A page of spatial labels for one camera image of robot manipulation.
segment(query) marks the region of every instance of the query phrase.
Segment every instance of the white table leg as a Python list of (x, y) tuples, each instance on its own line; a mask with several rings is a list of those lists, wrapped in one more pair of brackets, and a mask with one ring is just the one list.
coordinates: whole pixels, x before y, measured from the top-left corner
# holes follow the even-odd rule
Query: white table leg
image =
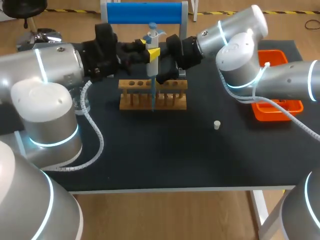
[(259, 240), (271, 240), (280, 227), (280, 210), (282, 202), (289, 191), (287, 191), (277, 205), (274, 207), (270, 215), (268, 214), (264, 194), (262, 190), (250, 191), (253, 202), (254, 213), (259, 227)]
[(197, 21), (197, 16), (198, 16), (198, 4), (199, 4), (199, 0), (195, 0), (194, 2), (194, 8), (193, 8), (193, 21), (196, 22)]

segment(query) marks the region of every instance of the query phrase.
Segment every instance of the wooden floor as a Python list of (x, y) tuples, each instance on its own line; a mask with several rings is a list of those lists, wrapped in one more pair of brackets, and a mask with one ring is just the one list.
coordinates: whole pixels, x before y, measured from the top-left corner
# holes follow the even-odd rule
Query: wooden floor
[[(263, 10), (318, 11), (317, 0), (199, 0), (199, 11), (239, 11), (251, 4)], [(99, 10), (99, 0), (49, 0), (49, 8)], [(195, 35), (216, 24), (224, 15), (198, 16), (188, 22), (188, 34)], [(295, 40), (305, 60), (320, 58), (320, 30), (309, 31), (307, 20), (319, 15), (267, 15), (267, 39)], [(82, 42), (95, 37), (99, 16), (80, 13), (43, 13), (36, 17), (39, 28), (60, 31), (67, 42)], [(120, 41), (145, 35), (145, 25), (115, 25)], [(161, 25), (168, 35), (178, 26)], [(0, 54), (15, 52), (15, 39), (24, 31), (23, 22), (0, 22)], [(281, 191), (264, 191), (268, 210), (280, 199)], [(250, 201), (244, 191), (130, 193), (79, 195), (84, 216), (82, 240), (256, 240)], [(274, 240), (283, 237), (279, 232)]]

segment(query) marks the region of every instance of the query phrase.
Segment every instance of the blue foam bar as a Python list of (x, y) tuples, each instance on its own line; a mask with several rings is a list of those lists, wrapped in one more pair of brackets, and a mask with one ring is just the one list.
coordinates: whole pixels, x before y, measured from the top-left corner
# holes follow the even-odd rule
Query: blue foam bar
[(181, 24), (181, 2), (108, 2), (109, 24)]

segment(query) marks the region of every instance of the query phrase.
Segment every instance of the white bottle cap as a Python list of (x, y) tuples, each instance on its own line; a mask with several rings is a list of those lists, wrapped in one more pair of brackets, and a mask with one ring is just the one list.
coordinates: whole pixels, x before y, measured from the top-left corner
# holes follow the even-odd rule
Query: white bottle cap
[(220, 121), (214, 121), (213, 125), (214, 125), (214, 129), (218, 130), (220, 128), (221, 122)]

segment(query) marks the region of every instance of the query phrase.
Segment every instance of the white cable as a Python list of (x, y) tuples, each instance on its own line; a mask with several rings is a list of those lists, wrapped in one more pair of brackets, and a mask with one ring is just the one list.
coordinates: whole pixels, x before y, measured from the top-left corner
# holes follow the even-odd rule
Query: white cable
[(99, 138), (99, 142), (100, 142), (99, 150), (91, 160), (87, 161), (84, 164), (81, 164), (79, 166), (57, 167), (56, 169), (52, 169), (52, 170), (50, 169), (50, 171), (72, 172), (72, 171), (77, 171), (77, 170), (80, 170), (80, 169), (84, 169), (84, 168), (90, 166), (91, 164), (93, 164), (96, 160), (98, 160), (98, 158), (100, 157), (100, 155), (102, 154), (102, 152), (104, 150), (104, 147), (105, 147), (104, 137), (103, 137), (100, 129), (96, 125), (96, 123), (93, 121), (93, 119), (89, 115), (88, 110), (86, 108), (86, 94), (87, 94), (88, 88), (91, 85), (92, 85), (92, 82), (88, 81), (84, 85), (84, 87), (82, 88), (81, 95), (80, 95), (80, 104), (81, 104), (81, 109), (82, 109), (82, 111), (84, 113), (85, 118), (88, 120), (88, 122), (90, 123), (90, 125), (92, 126), (93, 130), (96, 132), (96, 135)]
[(313, 137), (314, 139), (318, 140), (320, 142), (320, 135), (317, 134), (316, 132), (314, 132), (313, 130), (311, 130), (309, 127), (307, 127), (305, 124), (303, 124), (301, 121), (299, 121), (298, 119), (296, 119), (293, 115), (291, 115), (291, 113), (289, 113), (287, 110), (285, 110), (283, 107), (281, 107), (280, 105), (278, 105), (277, 103), (275, 103), (274, 101), (266, 98), (266, 97), (262, 97), (262, 96), (256, 96), (256, 89), (257, 89), (257, 85), (259, 83), (259, 80), (261, 79), (261, 77), (259, 79), (257, 79), (256, 82), (254, 82), (254, 86), (252, 89), (252, 96), (238, 96), (235, 95), (234, 93), (232, 93), (229, 89), (229, 87), (227, 86), (227, 83), (225, 81), (224, 76), (222, 75), (218, 65), (216, 65), (216, 68), (218, 69), (220, 78), (222, 80), (222, 84), (226, 90), (226, 92), (233, 98), (237, 99), (239, 102), (244, 103), (244, 104), (249, 104), (249, 103), (257, 103), (257, 102), (267, 102), (269, 104), (271, 104), (272, 106), (274, 106), (275, 108), (277, 108), (279, 111), (281, 111), (282, 113), (284, 113), (289, 119), (291, 119), (295, 124), (297, 124), (300, 128), (302, 128), (305, 132), (307, 132), (311, 137)]

